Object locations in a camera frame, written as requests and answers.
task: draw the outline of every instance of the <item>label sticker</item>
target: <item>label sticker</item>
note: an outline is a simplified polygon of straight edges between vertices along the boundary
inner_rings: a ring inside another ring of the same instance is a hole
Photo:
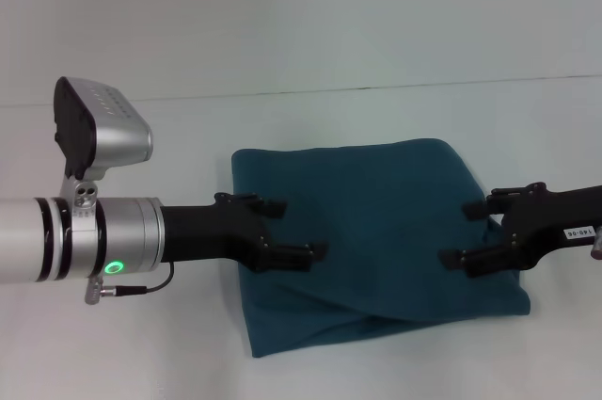
[[[566,238],[568,238],[569,240],[574,240],[576,238],[595,237],[594,226],[565,229],[564,235],[566,235]]]

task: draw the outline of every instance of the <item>white background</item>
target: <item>white background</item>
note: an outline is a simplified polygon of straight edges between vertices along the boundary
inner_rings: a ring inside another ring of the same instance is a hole
[[[2,0],[0,197],[57,193],[63,162],[44,104],[62,74],[146,99],[135,106],[154,155],[109,171],[104,196],[211,203],[231,191],[237,149],[416,137],[451,143],[484,189],[601,184],[602,78],[380,88],[600,73],[598,3]],[[248,95],[328,88],[350,90]],[[528,317],[261,360],[250,357],[233,263],[177,264],[165,290],[93,308],[83,280],[6,285],[0,398],[597,400],[602,267],[588,253],[557,251],[525,273]]]
[[[0,0],[0,103],[602,73],[600,0]]]

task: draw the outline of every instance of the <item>black cable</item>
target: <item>black cable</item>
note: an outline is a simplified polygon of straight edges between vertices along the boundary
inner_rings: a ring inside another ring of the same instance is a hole
[[[145,287],[144,285],[116,285],[115,286],[115,296],[131,296],[131,295],[145,295],[151,294],[152,292],[156,292],[158,290],[166,287],[171,280],[173,280],[173,274],[175,272],[175,268],[173,262],[169,263],[169,276],[165,281],[157,285],[156,287]]]
[[[156,287],[151,287],[150,289],[147,289],[147,293],[150,294],[152,292],[156,292],[157,290],[163,289],[166,285],[168,285],[171,282],[171,280],[173,280],[173,273],[174,273],[173,262],[170,262],[169,263],[169,276],[167,277],[167,279],[164,282],[157,285]]]

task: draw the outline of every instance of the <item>teal towel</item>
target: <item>teal towel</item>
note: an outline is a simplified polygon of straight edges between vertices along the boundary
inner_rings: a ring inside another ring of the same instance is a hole
[[[236,193],[286,200],[266,220],[287,244],[327,240],[310,273],[253,274],[240,267],[253,356],[334,344],[483,316],[525,315],[517,272],[468,279],[437,258],[499,238],[492,221],[468,222],[462,204],[483,198],[445,142],[232,156]]]

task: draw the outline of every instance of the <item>silver clamp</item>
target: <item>silver clamp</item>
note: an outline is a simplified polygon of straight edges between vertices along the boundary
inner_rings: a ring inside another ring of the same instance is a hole
[[[71,211],[71,240],[77,248],[71,256],[67,278],[87,278],[94,269],[98,250],[96,201],[98,186],[92,181],[78,181],[74,177],[63,180],[60,196]]]

